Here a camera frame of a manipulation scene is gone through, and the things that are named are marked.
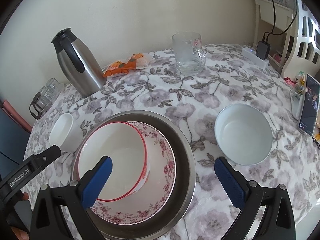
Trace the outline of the person's left hand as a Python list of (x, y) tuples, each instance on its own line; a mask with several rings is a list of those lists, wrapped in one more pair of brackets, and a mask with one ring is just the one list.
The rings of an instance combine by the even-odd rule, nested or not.
[[(29, 199), (29, 194), (24, 192), (22, 200), (28, 200), (28, 199)], [(16, 227), (11, 227), (11, 229), (19, 240), (29, 240), (29, 235), (25, 231), (18, 229)]]

